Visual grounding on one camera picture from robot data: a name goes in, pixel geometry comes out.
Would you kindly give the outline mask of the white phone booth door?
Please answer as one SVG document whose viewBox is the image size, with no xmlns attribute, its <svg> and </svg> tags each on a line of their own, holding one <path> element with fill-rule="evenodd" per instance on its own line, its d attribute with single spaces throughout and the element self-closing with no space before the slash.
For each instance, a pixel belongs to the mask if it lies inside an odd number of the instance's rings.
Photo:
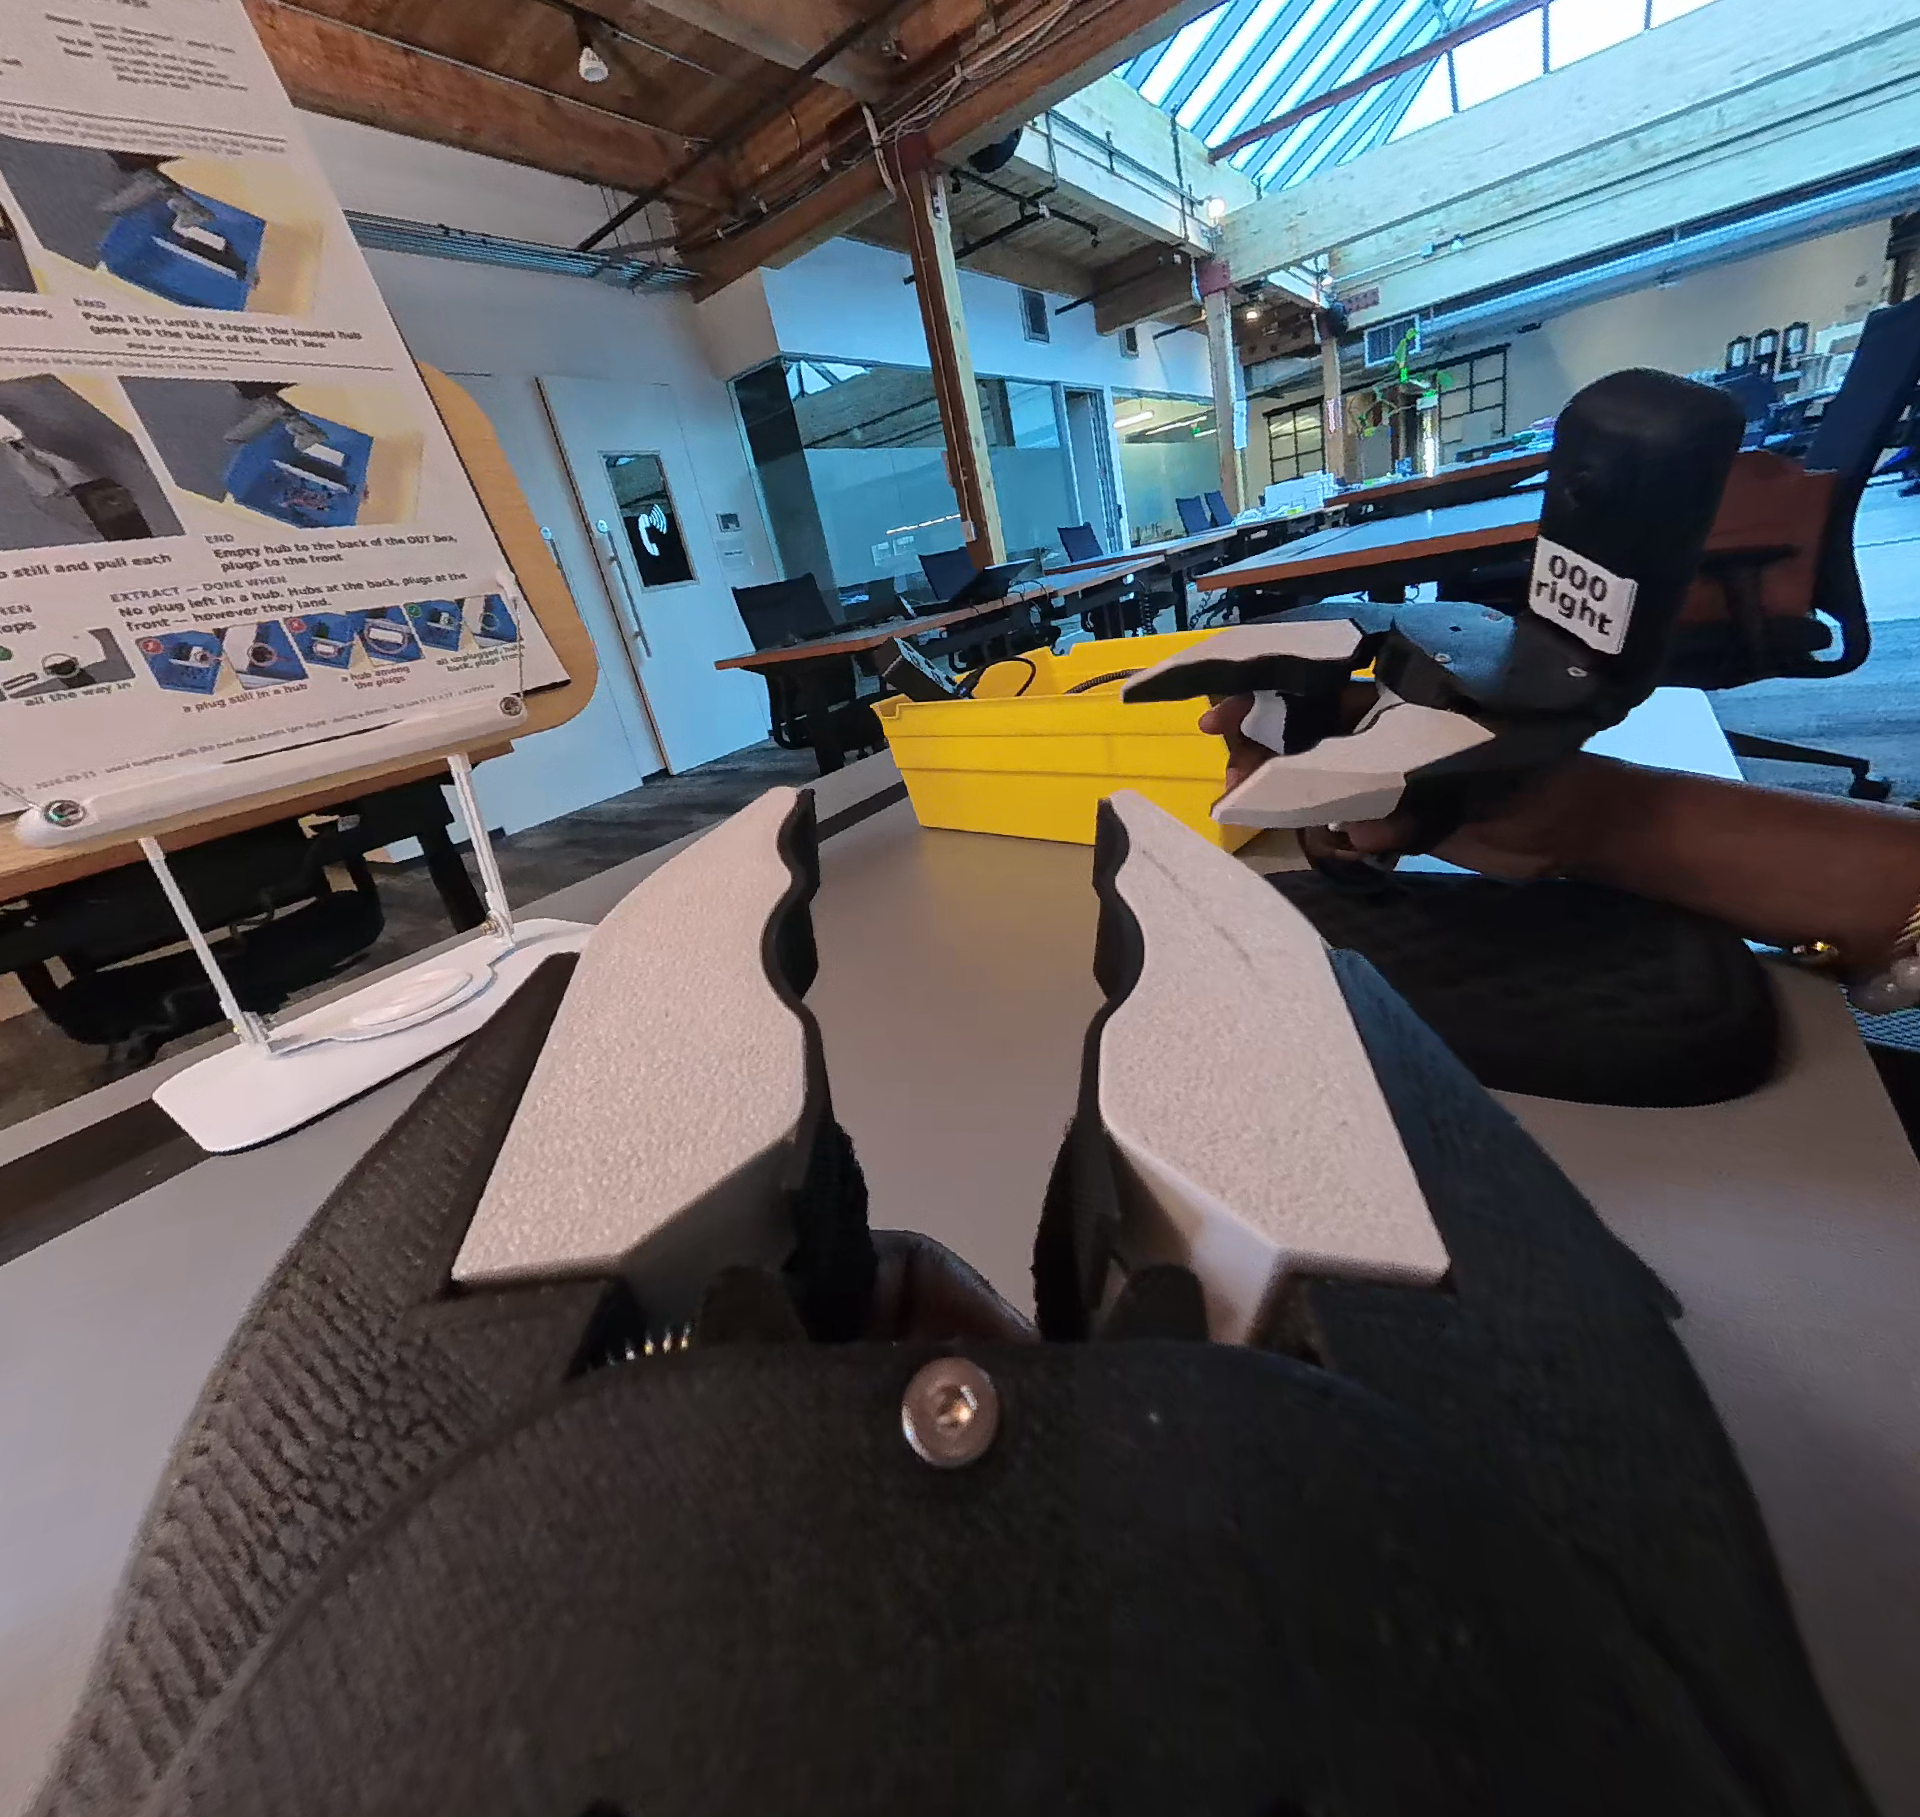
<svg viewBox="0 0 1920 1817">
<path fill-rule="evenodd" d="M 659 761 L 683 773 L 766 737 L 747 651 L 683 416 L 663 386 L 541 374 L 541 403 Z"/>
</svg>

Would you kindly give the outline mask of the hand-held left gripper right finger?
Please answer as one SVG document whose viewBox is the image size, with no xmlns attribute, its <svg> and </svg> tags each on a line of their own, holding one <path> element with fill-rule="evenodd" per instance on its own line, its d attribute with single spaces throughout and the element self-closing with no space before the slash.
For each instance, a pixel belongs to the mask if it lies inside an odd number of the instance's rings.
<svg viewBox="0 0 1920 1817">
<path fill-rule="evenodd" d="M 1118 1262 L 1187 1268 L 1232 1346 L 1299 1278 L 1438 1286 L 1447 1245 L 1313 923 L 1137 792 L 1101 805 L 1095 871 Z"/>
</svg>

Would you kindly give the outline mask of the large instruction board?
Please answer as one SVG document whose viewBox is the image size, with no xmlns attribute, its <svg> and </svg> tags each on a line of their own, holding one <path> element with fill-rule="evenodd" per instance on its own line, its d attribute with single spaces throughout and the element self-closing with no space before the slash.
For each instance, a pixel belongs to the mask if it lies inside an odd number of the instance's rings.
<svg viewBox="0 0 1920 1817">
<path fill-rule="evenodd" d="M 106 845 L 552 728 L 595 659 L 240 0 L 3 0 L 5 827 Z"/>
</svg>

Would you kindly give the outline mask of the person's right hand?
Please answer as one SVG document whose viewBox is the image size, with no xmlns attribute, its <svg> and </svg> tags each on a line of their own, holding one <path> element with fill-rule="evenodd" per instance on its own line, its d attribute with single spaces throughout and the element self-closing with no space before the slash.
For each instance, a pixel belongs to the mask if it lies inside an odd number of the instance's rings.
<svg viewBox="0 0 1920 1817">
<path fill-rule="evenodd" d="M 1852 808 L 1581 754 L 1438 853 L 1478 875 L 1566 877 L 1660 901 L 1762 943 L 1834 945 L 1840 823 Z"/>
</svg>

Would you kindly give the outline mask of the black quilted wrist rest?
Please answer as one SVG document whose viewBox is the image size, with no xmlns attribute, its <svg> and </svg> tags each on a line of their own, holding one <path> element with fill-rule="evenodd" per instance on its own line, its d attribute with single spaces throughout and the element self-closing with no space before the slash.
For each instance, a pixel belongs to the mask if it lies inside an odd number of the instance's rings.
<svg viewBox="0 0 1920 1817">
<path fill-rule="evenodd" d="M 1755 1092 L 1780 1062 L 1769 977 L 1716 920 L 1570 879 L 1268 882 L 1489 1089 L 1687 1110 Z"/>
</svg>

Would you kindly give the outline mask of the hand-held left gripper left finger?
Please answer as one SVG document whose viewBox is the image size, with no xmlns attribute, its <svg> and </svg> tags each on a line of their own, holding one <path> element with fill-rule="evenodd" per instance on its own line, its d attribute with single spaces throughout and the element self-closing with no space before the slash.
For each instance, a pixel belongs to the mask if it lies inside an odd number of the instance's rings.
<svg viewBox="0 0 1920 1817">
<path fill-rule="evenodd" d="M 774 788 L 598 922 L 450 1276 L 612 1280 L 693 1324 L 728 1267 L 829 1272 L 829 1085 L 811 789 Z"/>
</svg>

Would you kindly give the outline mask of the black office chair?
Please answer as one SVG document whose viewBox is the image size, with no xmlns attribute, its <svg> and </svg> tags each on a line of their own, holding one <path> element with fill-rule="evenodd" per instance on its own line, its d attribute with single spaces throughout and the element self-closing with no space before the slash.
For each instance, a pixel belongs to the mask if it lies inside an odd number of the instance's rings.
<svg viewBox="0 0 1920 1817">
<path fill-rule="evenodd" d="M 814 576 L 738 587 L 733 604 L 755 653 L 796 649 L 838 632 Z M 763 669 L 774 744 L 811 749 L 823 775 L 839 771 L 850 757 L 882 752 L 886 734 L 874 716 L 877 697 L 862 693 L 858 672 L 856 653 L 796 658 Z"/>
</svg>

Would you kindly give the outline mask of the yellow plastic bin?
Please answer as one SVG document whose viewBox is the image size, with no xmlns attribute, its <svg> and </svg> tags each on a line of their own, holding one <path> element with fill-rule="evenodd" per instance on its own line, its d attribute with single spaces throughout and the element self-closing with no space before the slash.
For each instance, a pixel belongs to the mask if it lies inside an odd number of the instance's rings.
<svg viewBox="0 0 1920 1817">
<path fill-rule="evenodd" d="M 1212 820 L 1226 745 L 1204 734 L 1202 700 L 1127 705 L 1125 678 L 1199 642 L 1199 632 L 1089 641 L 988 666 L 956 701 L 883 700 L 875 715 L 926 829 L 1093 844 L 1097 805 L 1134 789 L 1212 845 L 1255 829 Z"/>
</svg>

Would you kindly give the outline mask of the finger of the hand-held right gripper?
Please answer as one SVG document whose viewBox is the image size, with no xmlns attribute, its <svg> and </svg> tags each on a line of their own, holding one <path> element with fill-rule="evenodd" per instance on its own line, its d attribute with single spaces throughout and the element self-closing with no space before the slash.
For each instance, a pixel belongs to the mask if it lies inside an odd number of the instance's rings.
<svg viewBox="0 0 1920 1817">
<path fill-rule="evenodd" d="M 1361 678 L 1390 634 L 1380 622 L 1274 622 L 1222 629 L 1120 686 L 1127 705 L 1204 697 L 1211 705 L 1248 697 L 1249 708 L 1230 744 L 1263 754 L 1309 754 L 1319 747 L 1376 752 L 1380 723 L 1395 701 L 1380 682 Z"/>
<path fill-rule="evenodd" d="M 1475 718 L 1381 695 L 1348 734 L 1284 754 L 1284 725 L 1305 716 L 1305 700 L 1252 700 L 1242 734 L 1274 755 L 1226 788 L 1212 807 L 1214 823 L 1305 829 L 1381 820 L 1403 805 L 1417 773 L 1495 744 L 1495 733 Z"/>
</svg>

